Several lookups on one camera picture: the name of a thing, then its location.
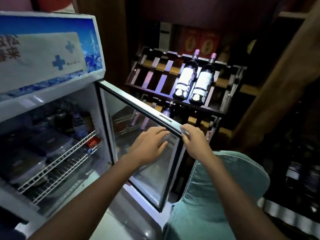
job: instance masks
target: red chinese character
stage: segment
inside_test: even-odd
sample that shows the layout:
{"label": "red chinese character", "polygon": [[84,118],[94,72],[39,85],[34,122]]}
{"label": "red chinese character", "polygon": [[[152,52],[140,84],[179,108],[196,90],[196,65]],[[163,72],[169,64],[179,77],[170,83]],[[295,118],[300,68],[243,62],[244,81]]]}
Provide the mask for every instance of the red chinese character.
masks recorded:
{"label": "red chinese character", "polygon": [[12,45],[20,44],[17,39],[15,39],[12,35],[6,35],[7,43],[12,47]]}
{"label": "red chinese character", "polygon": [[9,49],[7,49],[7,51],[8,51],[9,59],[11,59],[11,58],[16,59],[16,57],[20,57],[20,53],[19,53],[17,47],[9,48]]}
{"label": "red chinese character", "polygon": [[6,61],[6,53],[4,50],[0,49],[0,62]]}
{"label": "red chinese character", "polygon": [[2,46],[7,46],[6,43],[5,43],[5,37],[0,35],[0,47]]}

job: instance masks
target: hand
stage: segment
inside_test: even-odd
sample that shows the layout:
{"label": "hand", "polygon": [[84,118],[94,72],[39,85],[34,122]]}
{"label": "hand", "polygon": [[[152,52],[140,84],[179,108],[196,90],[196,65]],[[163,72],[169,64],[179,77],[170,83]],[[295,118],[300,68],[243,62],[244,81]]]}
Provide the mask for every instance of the hand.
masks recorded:
{"label": "hand", "polygon": [[139,161],[140,166],[150,164],[160,156],[168,144],[162,138],[170,134],[165,127],[150,127],[142,132],[129,149],[129,155]]}
{"label": "hand", "polygon": [[184,124],[181,126],[181,129],[189,133],[190,139],[185,134],[182,134],[182,140],[191,157],[202,162],[202,160],[213,155],[205,134],[199,128],[190,124]]}

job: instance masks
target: display refrigerator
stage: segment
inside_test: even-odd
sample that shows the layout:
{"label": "display refrigerator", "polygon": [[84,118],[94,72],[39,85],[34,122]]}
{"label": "display refrigerator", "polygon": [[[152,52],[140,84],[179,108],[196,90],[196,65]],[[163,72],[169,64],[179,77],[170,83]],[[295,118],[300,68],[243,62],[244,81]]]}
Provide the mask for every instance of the display refrigerator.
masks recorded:
{"label": "display refrigerator", "polygon": [[168,146],[127,187],[162,212],[185,153],[180,124],[103,80],[95,17],[0,12],[0,22],[0,206],[38,228],[164,126]]}

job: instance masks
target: water bottle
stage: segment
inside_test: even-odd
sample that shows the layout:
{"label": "water bottle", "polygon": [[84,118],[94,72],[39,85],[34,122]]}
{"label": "water bottle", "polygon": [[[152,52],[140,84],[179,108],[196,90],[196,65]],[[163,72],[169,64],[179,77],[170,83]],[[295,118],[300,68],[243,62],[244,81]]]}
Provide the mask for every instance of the water bottle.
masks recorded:
{"label": "water bottle", "polygon": [[75,132],[75,135],[78,138],[83,138],[88,135],[88,130],[86,128],[85,122],[79,113],[73,113],[72,115],[72,125]]}

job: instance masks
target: refrigerator sign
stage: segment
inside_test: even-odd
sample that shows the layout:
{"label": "refrigerator sign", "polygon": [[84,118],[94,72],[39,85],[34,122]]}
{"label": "refrigerator sign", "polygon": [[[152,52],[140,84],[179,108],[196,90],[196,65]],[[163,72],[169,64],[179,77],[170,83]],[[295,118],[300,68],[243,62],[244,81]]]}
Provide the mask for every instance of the refrigerator sign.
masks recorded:
{"label": "refrigerator sign", "polygon": [[0,35],[0,93],[86,71],[76,32]]}

